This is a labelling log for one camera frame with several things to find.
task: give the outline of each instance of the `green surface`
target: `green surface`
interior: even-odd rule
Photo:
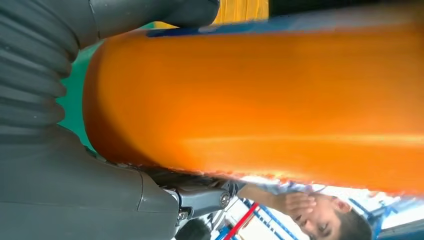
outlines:
[[[152,29],[153,23],[143,28]],[[88,47],[79,53],[78,58],[72,65],[70,76],[62,80],[62,83],[67,88],[67,94],[57,100],[66,113],[65,118],[59,124],[76,133],[82,144],[92,150],[94,149],[87,137],[83,121],[83,86],[90,59],[100,44]]]

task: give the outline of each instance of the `gray machine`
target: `gray machine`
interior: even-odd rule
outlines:
[[[208,25],[218,8],[219,0],[0,1],[1,240],[169,240],[179,221],[229,203],[230,182],[159,184],[90,154],[57,125],[60,79],[80,49],[153,21]]]

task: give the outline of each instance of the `yellow panel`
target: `yellow panel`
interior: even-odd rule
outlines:
[[[268,0],[221,0],[214,24],[229,24],[251,20],[267,19],[269,15]],[[174,28],[164,22],[155,22],[158,29]]]

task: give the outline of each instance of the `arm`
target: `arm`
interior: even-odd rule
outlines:
[[[264,191],[254,184],[246,184],[246,186],[244,186],[237,195],[239,198],[250,199],[256,203],[267,206],[268,208],[275,210],[280,208],[276,195]]]
[[[275,209],[285,215],[296,219],[299,215],[311,212],[316,205],[315,199],[305,192],[288,192],[274,195],[256,185],[247,184],[238,192],[239,198],[253,200],[268,208]]]

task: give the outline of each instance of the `orange plastic part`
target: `orange plastic part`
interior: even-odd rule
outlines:
[[[418,25],[110,40],[86,131],[108,160],[424,193]]]

